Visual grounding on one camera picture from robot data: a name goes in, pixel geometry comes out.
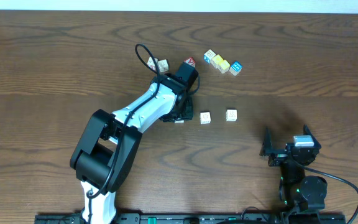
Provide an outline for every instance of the blue cube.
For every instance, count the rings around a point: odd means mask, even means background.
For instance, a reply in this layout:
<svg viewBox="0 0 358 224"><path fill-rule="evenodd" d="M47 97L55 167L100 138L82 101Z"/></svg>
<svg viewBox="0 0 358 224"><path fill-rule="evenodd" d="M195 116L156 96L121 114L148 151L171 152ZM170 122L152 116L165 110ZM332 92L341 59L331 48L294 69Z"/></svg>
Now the blue cube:
<svg viewBox="0 0 358 224"><path fill-rule="evenodd" d="M242 65L236 61L230 66L229 71L236 76L241 71L241 69Z"/></svg>

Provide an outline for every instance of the cable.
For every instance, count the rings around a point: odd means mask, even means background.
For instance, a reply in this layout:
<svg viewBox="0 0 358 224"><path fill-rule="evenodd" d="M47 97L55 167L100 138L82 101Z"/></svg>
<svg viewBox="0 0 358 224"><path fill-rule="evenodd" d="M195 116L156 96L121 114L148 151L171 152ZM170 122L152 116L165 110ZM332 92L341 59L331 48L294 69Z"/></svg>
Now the cable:
<svg viewBox="0 0 358 224"><path fill-rule="evenodd" d="M326 177L330 177L332 179L335 179L335 180L339 180L340 182L342 183L345 183L349 186L351 186L354 190L356 190L357 192L357 195L358 195L358 188L356 187L356 185L354 185L353 183L345 180L345 179L342 179L340 177L337 177L335 175L332 175L332 174L327 174L325 172L321 172L321 171L318 171L318 170L315 170L315 169L312 169L312 168L309 168L309 167L305 167L304 165L300 164L299 162L297 162L296 160L294 160L293 156L292 156L292 153L290 153L290 159L295 163L295 165L297 165L298 167L301 167L302 169L304 170L307 170L307 171L310 171L310 172L314 172L316 174L320 174L320 175L324 175ZM354 211L353 215L352 215L352 218L347 222L347 224L351 224L355 219L356 219L356 216L358 214L358 204L357 204L357 208L356 210Z"/></svg>
<svg viewBox="0 0 358 224"><path fill-rule="evenodd" d="M154 65L155 65L155 71L153 69L151 69L142 59L142 57L140 57L137 48L141 46L143 47L147 53L149 53L150 57L152 58ZM158 67L157 62L155 61L155 58L153 56L153 54L151 53L151 51L144 45L144 44L137 44L135 45L135 53L137 58L148 68L150 69L152 72L157 74L157 87L155 89L155 91L153 92L153 94L147 98L145 101L143 101L142 103L140 103L139 105L137 105L133 110L131 110L128 115L127 118L124 121L124 124L122 124L122 129L121 129L121 135L119 136L118 142L117 142L117 148L116 148L116 153L114 154L114 158L112 159L112 164L111 164L111 168L109 173L107 174L106 180L104 181L104 184L102 185L102 187L95 193L93 194L92 190L89 190L86 193L86 197L89 199L89 216L88 216L88 223L91 224L91 217L92 217L92 213L91 213L91 201L92 199L96 198L97 196L100 195L101 192L105 191L108 184L110 183L110 180L112 178L112 175L114 173L115 167L116 167L116 163L118 160L118 154L119 154L119 150L121 148L121 143L122 143L122 139L124 137L124 133L125 133L125 129L126 126L130 120L130 118L132 117L132 115L142 106L144 106L147 102L149 102L152 98L154 98L155 96L157 96L158 90L160 89L160 68Z"/></svg>
<svg viewBox="0 0 358 224"><path fill-rule="evenodd" d="M191 92L189 92L187 95L188 96L191 96L191 95L194 95L194 94L196 94L196 92L198 91L198 89L200 88L200 75L198 74L198 81L197 81L197 89L195 89L194 91L191 91Z"/></svg>
<svg viewBox="0 0 358 224"><path fill-rule="evenodd" d="M262 214L262 212L259 210L259 208L254 207L254 206L249 206L248 208L246 208L246 209L241 213L241 220L244 219L244 215L247 213L247 210L250 209L250 208L256 209L256 210L259 212L259 214L264 218L264 220L265 220L266 222L269 222L269 221L267 220L267 218L264 216L264 214Z"/></svg>

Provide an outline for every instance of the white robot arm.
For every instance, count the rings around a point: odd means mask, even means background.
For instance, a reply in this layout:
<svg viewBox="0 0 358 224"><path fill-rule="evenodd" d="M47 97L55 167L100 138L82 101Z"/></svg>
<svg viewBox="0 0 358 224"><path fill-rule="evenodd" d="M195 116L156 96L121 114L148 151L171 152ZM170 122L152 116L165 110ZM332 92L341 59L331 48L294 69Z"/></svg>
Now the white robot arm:
<svg viewBox="0 0 358 224"><path fill-rule="evenodd" d="M179 121L193 117L188 91L198 77L198 72L192 66L183 63L176 74L161 76L157 94L146 103L144 101L157 90L156 78L153 79L150 88L127 107L111 114L98 110L89 120L70 160L70 166L76 170L77 179L81 180L85 193L86 206L81 214L84 223L108 224L113 220L116 215L115 192L127 177L142 134L147 128L158 119ZM144 104L133 113L123 128L130 111L142 103ZM106 190L102 189L101 194L89 203L86 194L102 188L112 169L116 153L101 145L99 139L109 140L115 144L121 139L121 149L117 154L114 173Z"/></svg>

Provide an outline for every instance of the red cube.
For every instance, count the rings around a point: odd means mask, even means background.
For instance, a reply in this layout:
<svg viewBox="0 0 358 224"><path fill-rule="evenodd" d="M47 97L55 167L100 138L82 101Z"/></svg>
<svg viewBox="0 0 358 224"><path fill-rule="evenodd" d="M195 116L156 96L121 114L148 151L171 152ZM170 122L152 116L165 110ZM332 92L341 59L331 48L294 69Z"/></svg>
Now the red cube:
<svg viewBox="0 0 358 224"><path fill-rule="evenodd" d="M196 67L196 61L192 57L185 60L185 62L193 67Z"/></svg>

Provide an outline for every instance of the white wall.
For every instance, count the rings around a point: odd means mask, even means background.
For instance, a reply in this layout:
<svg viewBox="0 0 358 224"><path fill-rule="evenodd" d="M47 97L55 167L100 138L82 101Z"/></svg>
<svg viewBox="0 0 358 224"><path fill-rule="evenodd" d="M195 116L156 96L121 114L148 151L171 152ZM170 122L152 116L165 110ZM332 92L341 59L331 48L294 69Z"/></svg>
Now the white wall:
<svg viewBox="0 0 358 224"><path fill-rule="evenodd" d="M358 13L358 0L0 0L0 9Z"/></svg>

